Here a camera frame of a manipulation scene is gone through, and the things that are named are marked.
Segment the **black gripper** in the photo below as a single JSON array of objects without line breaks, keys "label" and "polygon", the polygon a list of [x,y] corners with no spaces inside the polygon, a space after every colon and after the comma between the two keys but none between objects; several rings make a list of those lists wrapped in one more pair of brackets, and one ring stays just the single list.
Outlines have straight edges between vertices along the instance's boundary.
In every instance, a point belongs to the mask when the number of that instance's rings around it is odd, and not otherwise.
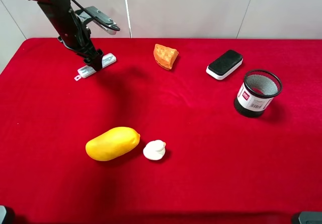
[{"label": "black gripper", "polygon": [[80,21],[71,7],[70,0],[38,2],[38,5],[58,32],[65,46],[82,57],[87,66],[100,71],[103,68],[103,51],[95,49],[90,39],[90,30],[86,29]]}]

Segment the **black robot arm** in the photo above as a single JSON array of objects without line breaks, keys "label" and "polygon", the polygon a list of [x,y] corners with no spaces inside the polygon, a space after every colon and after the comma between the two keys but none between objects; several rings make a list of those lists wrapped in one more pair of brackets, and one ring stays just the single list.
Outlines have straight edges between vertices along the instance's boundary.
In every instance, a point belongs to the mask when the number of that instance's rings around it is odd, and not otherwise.
[{"label": "black robot arm", "polygon": [[72,9],[76,0],[31,0],[36,1],[65,47],[84,59],[86,65],[95,71],[102,69],[103,52],[96,49],[91,41],[90,30]]}]

